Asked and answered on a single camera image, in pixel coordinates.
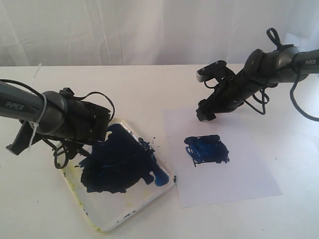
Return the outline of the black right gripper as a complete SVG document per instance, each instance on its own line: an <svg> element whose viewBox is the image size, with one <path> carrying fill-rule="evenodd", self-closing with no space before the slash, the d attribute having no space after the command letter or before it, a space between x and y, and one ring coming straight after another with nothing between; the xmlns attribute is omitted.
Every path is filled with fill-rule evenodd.
<svg viewBox="0 0 319 239"><path fill-rule="evenodd" d="M214 92L198 103L196 116L199 121L212 121L216 114L230 113L262 88L262 72L241 70L215 85Z"/></svg>

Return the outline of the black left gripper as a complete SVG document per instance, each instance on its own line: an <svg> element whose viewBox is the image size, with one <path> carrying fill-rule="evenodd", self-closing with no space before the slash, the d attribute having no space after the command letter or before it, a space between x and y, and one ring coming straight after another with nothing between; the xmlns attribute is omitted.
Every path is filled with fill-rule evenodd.
<svg viewBox="0 0 319 239"><path fill-rule="evenodd" d="M94 144L104 141L110 121L110 110L90 102L67 100L67 112L59 137L82 144ZM33 128L28 122L21 125L13 143L6 149L14 155L20 155L29 147Z"/></svg>

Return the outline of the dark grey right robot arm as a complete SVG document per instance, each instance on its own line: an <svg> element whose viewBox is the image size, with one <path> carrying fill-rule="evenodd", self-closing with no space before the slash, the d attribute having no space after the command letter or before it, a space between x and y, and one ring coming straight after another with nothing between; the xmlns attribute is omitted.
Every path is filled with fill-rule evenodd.
<svg viewBox="0 0 319 239"><path fill-rule="evenodd" d="M318 118L301 110L294 98L297 84L310 74L319 72L319 52L313 50L301 52L293 45L284 45L281 49L265 53L254 50L247 58L244 67L234 73L223 60L207 65L196 72L197 80L206 83L215 79L213 93L198 103L196 116L200 121L210 121L216 114L230 113L247 103L248 98L261 93L256 101L261 105L269 102L266 88L274 88L280 83L292 83L290 92L294 107L306 118L317 121Z"/></svg>

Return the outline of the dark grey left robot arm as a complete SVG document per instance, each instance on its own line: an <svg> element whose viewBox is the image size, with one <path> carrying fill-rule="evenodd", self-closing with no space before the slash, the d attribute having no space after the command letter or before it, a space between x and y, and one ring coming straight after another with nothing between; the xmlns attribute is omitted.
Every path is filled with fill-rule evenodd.
<svg viewBox="0 0 319 239"><path fill-rule="evenodd" d="M7 150L19 155L40 140L54 140L62 144L62 151L72 159L84 145L104 141L115 108L85 99L75 96L70 88L39 93L22 82L2 79L0 115L21 122Z"/></svg>

